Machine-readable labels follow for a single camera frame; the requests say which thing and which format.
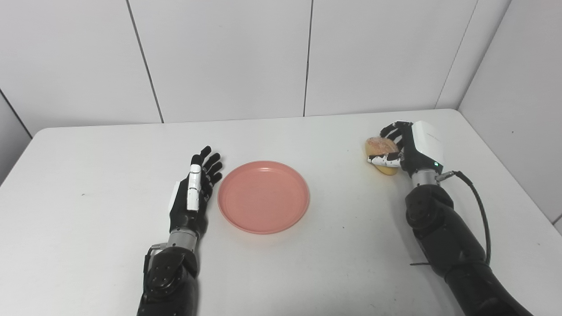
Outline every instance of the wall seam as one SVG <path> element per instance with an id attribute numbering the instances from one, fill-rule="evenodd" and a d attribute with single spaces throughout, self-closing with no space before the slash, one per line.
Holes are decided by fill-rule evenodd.
<path id="1" fill-rule="evenodd" d="M 496 33 L 497 30 L 500 28 L 501 22 L 504 20 L 504 16 L 507 12 L 507 9 L 509 9 L 509 6 L 511 5 L 511 0 L 508 1 L 507 6 L 505 6 L 505 10 L 504 13 L 501 15 L 501 18 L 499 19 L 497 25 L 496 25 L 496 29 L 493 31 L 493 35 L 490 37 L 490 41 L 488 42 L 488 44 L 486 45 L 486 49 L 484 49 L 484 52 L 482 54 L 482 57 L 480 58 L 480 60 L 478 61 L 478 64 L 476 65 L 474 72 L 472 73 L 472 76 L 470 77 L 470 80 L 468 81 L 468 84 L 466 85 L 466 88 L 464 89 L 463 95 L 460 98 L 459 103 L 456 105 L 456 110 L 458 111 L 460 108 L 461 103 L 464 100 L 464 97 L 466 96 L 466 93 L 468 92 L 468 88 L 470 88 L 470 85 L 472 84 L 472 81 L 474 80 L 474 77 L 476 76 L 476 73 L 478 72 L 478 69 L 480 68 L 480 65 L 482 64 L 482 61 L 484 60 L 484 57 L 486 56 L 486 53 L 488 52 L 488 49 L 490 48 L 490 45 L 492 44 L 492 41 L 494 39 L 494 37 L 496 37 Z"/>
<path id="2" fill-rule="evenodd" d="M 160 109 L 160 103 L 158 102 L 158 97 L 156 96 L 156 90 L 154 89 L 154 83 L 152 82 L 152 76 L 150 75 L 150 69 L 148 68 L 148 63 L 146 61 L 146 56 L 144 55 L 144 49 L 142 48 L 141 37 L 137 29 L 137 23 L 133 16 L 133 10 L 131 9 L 131 4 L 129 0 L 127 2 L 127 9 L 129 9 L 129 16 L 131 17 L 131 22 L 133 23 L 133 29 L 135 30 L 135 35 L 137 36 L 137 42 L 139 44 L 139 49 L 141 52 L 142 60 L 144 62 L 144 67 L 146 68 L 146 73 L 148 75 L 148 81 L 150 82 L 150 87 L 152 89 L 152 95 L 154 96 L 154 101 L 156 102 L 156 108 L 158 109 L 158 115 L 160 116 L 160 122 L 164 123 L 164 117 L 162 116 L 162 110 Z"/>
<path id="3" fill-rule="evenodd" d="M 27 126 L 25 126 L 24 122 L 21 120 L 20 116 L 17 114 L 16 110 L 14 109 L 12 104 L 9 102 L 8 98 L 6 97 L 6 95 L 4 94 L 2 89 L 0 89 L 0 96 L 2 96 L 2 98 L 4 98 L 4 100 L 6 101 L 6 104 L 8 104 L 8 106 L 12 110 L 12 113 L 16 116 L 16 119 L 20 122 L 21 126 L 24 128 L 24 130 L 28 134 L 29 138 L 33 139 L 33 136 L 31 136 L 31 133 L 29 133 L 29 130 L 28 130 Z"/>
<path id="4" fill-rule="evenodd" d="M 302 105 L 302 116 L 306 115 L 306 92 L 309 87 L 309 62 L 310 62 L 310 38 L 312 36 L 312 12 L 314 10 L 314 0 L 310 1 L 310 23 L 309 23 L 309 47 L 306 53 L 306 76 L 305 76 L 305 101 Z"/>
<path id="5" fill-rule="evenodd" d="M 441 98 L 441 93 L 443 93 L 443 89 L 445 88 L 445 85 L 447 84 L 447 80 L 449 79 L 449 75 L 451 74 L 451 69 L 453 69 L 453 65 L 455 64 L 456 56 L 459 54 L 460 47 L 463 45 L 464 36 L 466 35 L 466 31 L 468 30 L 468 27 L 470 26 L 470 22 L 472 21 L 472 17 L 474 16 L 474 11 L 476 11 L 476 7 L 478 6 L 478 2 L 479 2 L 479 0 L 476 0 L 476 3 L 474 4 L 474 8 L 472 8 L 472 13 L 470 14 L 470 17 L 468 18 L 468 23 L 466 23 L 466 27 L 464 28 L 464 32 L 463 32 L 463 36 L 460 38 L 460 43 L 459 43 L 459 46 L 457 47 L 457 50 L 455 52 L 455 57 L 453 57 L 453 62 L 451 63 L 451 66 L 449 67 L 449 71 L 447 72 L 447 76 L 445 77 L 445 81 L 443 82 L 443 86 L 441 87 L 441 90 L 439 91 L 439 95 L 437 96 L 437 100 L 435 101 L 435 106 L 433 106 L 433 109 L 437 108 L 437 104 L 439 103 L 439 99 Z"/>

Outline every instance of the white wall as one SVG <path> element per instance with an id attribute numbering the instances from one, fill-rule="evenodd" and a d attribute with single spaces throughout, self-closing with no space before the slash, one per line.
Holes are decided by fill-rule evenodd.
<path id="1" fill-rule="evenodd" d="M 301 116 L 310 0 L 130 0 L 166 122 Z"/>
<path id="2" fill-rule="evenodd" d="M 31 138 L 0 94 L 0 184 Z"/>
<path id="3" fill-rule="evenodd" d="M 4 1 L 0 43 L 0 87 L 32 134 L 160 122 L 124 0 Z"/>
<path id="4" fill-rule="evenodd" d="M 457 108 L 508 4 L 316 0 L 306 115 Z"/>
<path id="5" fill-rule="evenodd" d="M 456 108 L 509 0 L 130 0 L 150 72 L 128 4 L 2 6 L 0 87 L 32 134 L 156 123 L 157 101 L 168 122 Z"/>
<path id="6" fill-rule="evenodd" d="M 512 1 L 460 106 L 551 221 L 562 215 L 561 17 L 558 0 Z"/>

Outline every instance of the black arm segment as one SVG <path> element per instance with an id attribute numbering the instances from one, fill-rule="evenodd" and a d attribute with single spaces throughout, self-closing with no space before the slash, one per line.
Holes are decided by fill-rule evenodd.
<path id="1" fill-rule="evenodd" d="M 155 255 L 144 274 L 137 316 L 193 316 L 197 302 L 195 254 L 168 247 Z"/>
<path id="2" fill-rule="evenodd" d="M 443 188 L 426 184 L 406 197 L 406 220 L 433 270 L 466 316 L 532 316 L 501 285 L 486 253 Z"/>

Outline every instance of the black cable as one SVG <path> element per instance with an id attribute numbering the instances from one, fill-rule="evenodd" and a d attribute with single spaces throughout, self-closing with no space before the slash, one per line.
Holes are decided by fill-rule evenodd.
<path id="1" fill-rule="evenodd" d="M 478 194 L 478 191 L 476 191 L 474 184 L 466 175 L 464 175 L 464 173 L 461 171 L 453 171 L 453 174 L 466 183 L 466 185 L 468 185 L 472 190 L 472 193 L 474 193 L 474 197 L 476 198 L 476 202 L 480 208 L 480 214 L 482 215 L 482 222 L 484 224 L 484 235 L 486 237 L 486 264 L 490 264 L 490 258 L 492 256 L 492 242 L 490 241 L 490 227 L 488 226 L 488 218 L 486 217 L 484 204 L 482 204 L 482 200 L 480 199 L 480 195 Z"/>

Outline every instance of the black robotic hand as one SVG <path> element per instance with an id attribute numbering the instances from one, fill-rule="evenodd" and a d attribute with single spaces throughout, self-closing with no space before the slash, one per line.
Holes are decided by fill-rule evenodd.
<path id="1" fill-rule="evenodd" d="M 144 261 L 143 294 L 138 316 L 193 316 L 197 309 L 197 242 L 207 231 L 207 202 L 222 178 L 218 153 L 211 147 L 193 155 L 188 176 L 178 187 L 170 210 L 170 238 L 150 247 Z M 161 250 L 156 255 L 153 251 Z"/>
<path id="2" fill-rule="evenodd" d="M 443 147 L 436 128 L 424 121 L 396 121 L 380 131 L 380 136 L 396 143 L 398 152 L 369 156 L 369 162 L 388 167 L 402 167 L 412 176 L 423 169 L 443 171 Z"/>
<path id="3" fill-rule="evenodd" d="M 211 147 L 203 148 L 200 154 L 193 155 L 191 165 L 201 167 L 200 174 L 190 172 L 183 179 L 178 187 L 178 192 L 174 200 L 174 204 L 170 210 L 170 232 L 178 228 L 187 228 L 197 233 L 197 237 L 201 238 L 207 231 L 207 202 L 211 198 L 213 186 L 223 177 L 219 170 L 223 164 L 219 161 L 220 154 L 214 153 L 207 159 L 211 153 Z M 198 190 L 198 207 L 189 205 L 188 207 L 188 191 L 197 188 L 189 187 L 190 177 L 200 177 L 200 187 Z"/>

